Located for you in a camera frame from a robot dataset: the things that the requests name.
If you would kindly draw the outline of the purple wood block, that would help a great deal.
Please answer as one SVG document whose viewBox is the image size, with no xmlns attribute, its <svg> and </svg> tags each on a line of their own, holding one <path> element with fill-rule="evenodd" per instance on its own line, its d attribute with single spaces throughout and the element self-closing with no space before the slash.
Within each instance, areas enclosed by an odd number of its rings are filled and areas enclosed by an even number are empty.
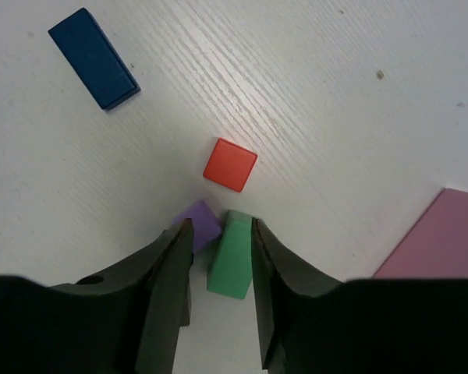
<svg viewBox="0 0 468 374">
<path fill-rule="evenodd" d="M 193 224 L 192 252 L 194 255 L 197 255 L 222 234 L 219 219 L 202 199 L 188 206 L 182 213 L 179 213 L 173 219 L 172 224 L 178 224 L 185 219 L 191 219 Z"/>
</svg>

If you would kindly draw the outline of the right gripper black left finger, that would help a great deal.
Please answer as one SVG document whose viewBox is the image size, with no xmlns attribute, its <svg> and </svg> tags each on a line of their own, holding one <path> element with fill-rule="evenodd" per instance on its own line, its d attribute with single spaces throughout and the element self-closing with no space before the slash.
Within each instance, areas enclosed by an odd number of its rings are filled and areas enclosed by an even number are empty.
<svg viewBox="0 0 468 374">
<path fill-rule="evenodd" d="M 0 275 L 0 373 L 170 373 L 192 246 L 187 219 L 74 284 Z"/>
</svg>

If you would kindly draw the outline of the pink plastic box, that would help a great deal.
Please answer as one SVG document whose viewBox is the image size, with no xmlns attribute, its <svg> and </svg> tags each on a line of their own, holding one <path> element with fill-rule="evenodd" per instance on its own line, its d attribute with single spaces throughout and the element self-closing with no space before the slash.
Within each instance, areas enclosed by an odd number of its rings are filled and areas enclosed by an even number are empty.
<svg viewBox="0 0 468 374">
<path fill-rule="evenodd" d="M 468 192 L 443 189 L 375 278 L 467 278 Z"/>
</svg>

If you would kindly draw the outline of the dark blue wood block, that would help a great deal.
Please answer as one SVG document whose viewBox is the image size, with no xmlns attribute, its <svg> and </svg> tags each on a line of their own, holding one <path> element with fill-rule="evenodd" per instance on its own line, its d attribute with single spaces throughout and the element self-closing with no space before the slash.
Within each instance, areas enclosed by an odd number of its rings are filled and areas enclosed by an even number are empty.
<svg viewBox="0 0 468 374">
<path fill-rule="evenodd" d="M 101 109 L 110 111 L 140 92 L 137 81 L 87 9 L 77 10 L 48 34 Z"/>
</svg>

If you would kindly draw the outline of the green wood block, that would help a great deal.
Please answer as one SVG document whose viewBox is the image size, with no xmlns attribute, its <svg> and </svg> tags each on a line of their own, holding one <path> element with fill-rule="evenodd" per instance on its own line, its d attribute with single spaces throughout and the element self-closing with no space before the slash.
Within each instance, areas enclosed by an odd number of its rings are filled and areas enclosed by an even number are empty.
<svg viewBox="0 0 468 374">
<path fill-rule="evenodd" d="M 243 300 L 252 281 L 252 217 L 229 210 L 214 261 L 207 274 L 207 289 Z"/>
</svg>

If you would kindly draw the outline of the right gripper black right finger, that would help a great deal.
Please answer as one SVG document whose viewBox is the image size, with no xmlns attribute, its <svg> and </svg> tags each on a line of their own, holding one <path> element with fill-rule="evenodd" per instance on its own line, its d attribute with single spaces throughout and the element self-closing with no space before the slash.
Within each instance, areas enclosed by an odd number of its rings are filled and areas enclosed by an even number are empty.
<svg viewBox="0 0 468 374">
<path fill-rule="evenodd" d="M 468 279 L 340 281 L 251 227 L 269 373 L 468 373 Z"/>
</svg>

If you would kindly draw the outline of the red wood block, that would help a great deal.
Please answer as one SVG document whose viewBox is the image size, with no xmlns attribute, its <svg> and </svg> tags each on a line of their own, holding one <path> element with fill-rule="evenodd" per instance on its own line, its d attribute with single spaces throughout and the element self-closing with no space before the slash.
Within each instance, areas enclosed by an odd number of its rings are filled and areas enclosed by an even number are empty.
<svg viewBox="0 0 468 374">
<path fill-rule="evenodd" d="M 257 154 L 226 139 L 218 138 L 203 176 L 235 192 L 242 192 L 257 161 Z"/>
</svg>

